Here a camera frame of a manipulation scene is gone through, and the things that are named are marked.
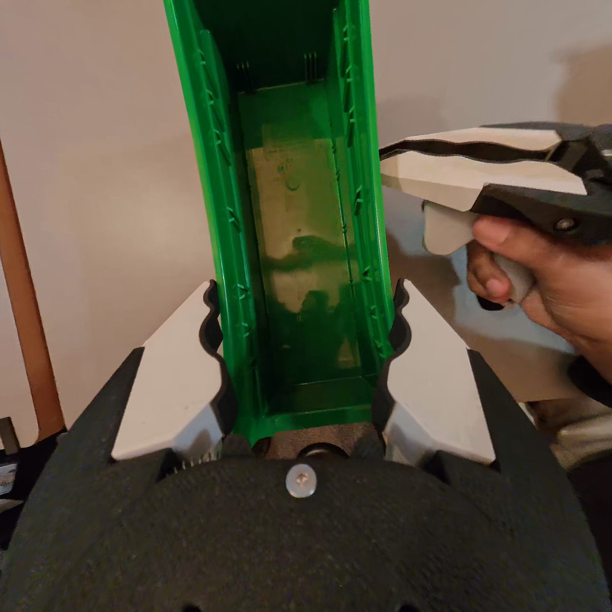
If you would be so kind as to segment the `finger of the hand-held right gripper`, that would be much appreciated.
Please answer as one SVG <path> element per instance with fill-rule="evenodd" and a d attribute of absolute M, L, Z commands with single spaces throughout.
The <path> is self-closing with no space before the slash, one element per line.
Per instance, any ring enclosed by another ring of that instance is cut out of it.
<path fill-rule="evenodd" d="M 405 152 L 464 157 L 479 162 L 545 160 L 561 144 L 550 129 L 476 127 L 410 136 L 379 149 L 380 161 Z"/>
<path fill-rule="evenodd" d="M 586 195 L 581 178 L 549 162 L 481 162 L 462 156 L 400 154 L 380 163 L 381 179 L 393 188 L 454 210 L 470 210 L 491 184 Z"/>

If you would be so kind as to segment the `person's right leg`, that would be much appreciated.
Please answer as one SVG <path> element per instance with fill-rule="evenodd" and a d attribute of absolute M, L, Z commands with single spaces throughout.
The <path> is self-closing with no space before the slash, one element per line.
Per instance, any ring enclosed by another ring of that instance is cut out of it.
<path fill-rule="evenodd" d="M 526 409 L 563 469 L 611 454 L 611 409 L 581 395 L 529 402 Z"/>

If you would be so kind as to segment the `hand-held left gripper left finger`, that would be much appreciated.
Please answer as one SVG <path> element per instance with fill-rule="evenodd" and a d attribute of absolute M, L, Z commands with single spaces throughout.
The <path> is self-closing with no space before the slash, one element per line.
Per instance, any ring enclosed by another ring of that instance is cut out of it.
<path fill-rule="evenodd" d="M 215 280 L 205 281 L 144 343 L 111 457 L 171 450 L 181 463 L 212 461 L 239 405 L 219 353 L 223 333 Z"/>

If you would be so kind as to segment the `green plastic bin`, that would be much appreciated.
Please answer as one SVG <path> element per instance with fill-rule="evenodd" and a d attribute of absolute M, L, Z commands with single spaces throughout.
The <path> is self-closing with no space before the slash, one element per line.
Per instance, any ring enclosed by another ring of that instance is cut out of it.
<path fill-rule="evenodd" d="M 370 420 L 391 354 L 368 1 L 164 1 L 238 402 L 233 433 Z"/>

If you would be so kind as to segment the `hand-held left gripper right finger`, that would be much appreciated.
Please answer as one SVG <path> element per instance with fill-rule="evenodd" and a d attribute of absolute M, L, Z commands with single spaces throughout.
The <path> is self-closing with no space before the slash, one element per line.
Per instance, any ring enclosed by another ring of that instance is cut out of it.
<path fill-rule="evenodd" d="M 407 279 L 394 294 L 372 423 L 390 460 L 423 467 L 437 452 L 489 465 L 496 456 L 468 347 Z"/>

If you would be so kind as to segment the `person's right hand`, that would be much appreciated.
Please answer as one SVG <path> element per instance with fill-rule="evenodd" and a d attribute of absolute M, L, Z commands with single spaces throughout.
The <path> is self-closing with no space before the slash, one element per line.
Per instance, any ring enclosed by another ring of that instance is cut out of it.
<path fill-rule="evenodd" d="M 521 302 L 534 323 L 571 344 L 611 382 L 611 246 L 558 241 L 515 220 L 482 216 L 468 244 L 468 285 L 505 304 L 513 282 L 494 260 L 501 255 L 531 271 L 536 285 Z"/>

